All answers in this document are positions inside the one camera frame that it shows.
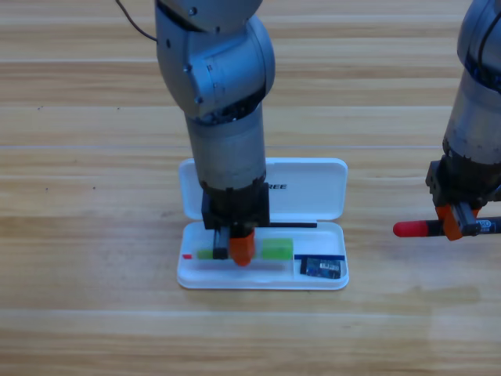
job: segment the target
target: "black cable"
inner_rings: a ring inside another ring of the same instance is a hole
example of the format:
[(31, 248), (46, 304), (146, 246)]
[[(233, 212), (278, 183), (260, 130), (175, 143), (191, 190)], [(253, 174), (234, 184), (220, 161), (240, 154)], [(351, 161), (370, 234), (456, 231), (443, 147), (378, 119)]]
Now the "black cable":
[(157, 41), (157, 39), (151, 35), (149, 35), (148, 33), (144, 32), (141, 27), (139, 27), (135, 22), (134, 20), (132, 20), (132, 18), (129, 16), (128, 12), (127, 12), (127, 9), (124, 7), (124, 5), (122, 4), (121, 0), (115, 0), (118, 4), (118, 6), (120, 6), (120, 9), (122, 9), (122, 12), (124, 12), (124, 15), (127, 17), (128, 19), (128, 22), (131, 23), (131, 25), (137, 30), (139, 31), (142, 35), (144, 35), (145, 37), (151, 39), (152, 41)]
[(496, 18), (491, 22), (489, 25), (487, 31), (485, 32), (484, 37), (481, 40), (480, 47), (478, 48), (478, 70), (480, 71), (480, 75), (482, 78), (488, 78), (489, 79), (489, 84), (492, 84), (492, 79), (489, 77), (489, 74), (485, 71), (482, 60), (483, 60), (483, 55), (484, 55), (484, 48), (485, 44), (487, 43), (487, 39), (489, 35), (492, 33), (492, 30), (494, 30), (494, 27), (497, 25), (497, 23), (501, 20), (501, 13), (498, 13)]

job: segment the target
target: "metal robot link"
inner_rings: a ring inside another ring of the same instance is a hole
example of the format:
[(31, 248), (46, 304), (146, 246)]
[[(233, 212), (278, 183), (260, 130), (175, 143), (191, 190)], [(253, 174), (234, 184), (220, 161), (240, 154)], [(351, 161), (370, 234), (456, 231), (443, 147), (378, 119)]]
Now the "metal robot link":
[(461, 27), (463, 77), (426, 184), (447, 238), (478, 235), (478, 211), (501, 185), (501, 0), (474, 0)]
[(255, 16), (262, 0), (157, 0), (157, 56), (184, 111), (214, 256), (250, 262), (269, 224), (262, 100), (275, 57)]

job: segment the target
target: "black strip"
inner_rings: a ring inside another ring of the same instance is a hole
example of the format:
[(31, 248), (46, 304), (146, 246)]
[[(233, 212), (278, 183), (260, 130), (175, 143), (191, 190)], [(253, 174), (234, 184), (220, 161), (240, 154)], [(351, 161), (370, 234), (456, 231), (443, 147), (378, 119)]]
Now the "black strip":
[(272, 222), (269, 227), (275, 227), (277, 229), (316, 229), (318, 227), (317, 223), (301, 223), (301, 222)]
[(294, 255), (294, 260), (308, 260), (308, 259), (318, 259), (318, 260), (329, 260), (329, 261), (346, 261), (346, 256), (344, 255)]

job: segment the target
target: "case lid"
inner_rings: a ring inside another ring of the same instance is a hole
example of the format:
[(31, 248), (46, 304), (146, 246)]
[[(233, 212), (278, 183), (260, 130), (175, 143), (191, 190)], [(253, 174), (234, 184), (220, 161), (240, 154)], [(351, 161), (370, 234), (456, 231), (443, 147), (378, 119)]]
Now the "case lid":
[[(266, 158), (272, 222), (339, 218), (344, 209), (348, 166), (336, 158)], [(202, 188), (193, 159), (179, 167), (185, 214), (202, 220)]]

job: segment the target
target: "small red piece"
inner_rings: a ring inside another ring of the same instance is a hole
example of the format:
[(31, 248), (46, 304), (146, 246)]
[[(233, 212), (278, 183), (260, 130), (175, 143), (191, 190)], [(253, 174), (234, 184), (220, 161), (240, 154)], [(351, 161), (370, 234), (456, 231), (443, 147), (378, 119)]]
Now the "small red piece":
[(426, 221), (399, 222), (393, 226), (393, 233), (397, 237), (427, 237), (428, 224)]

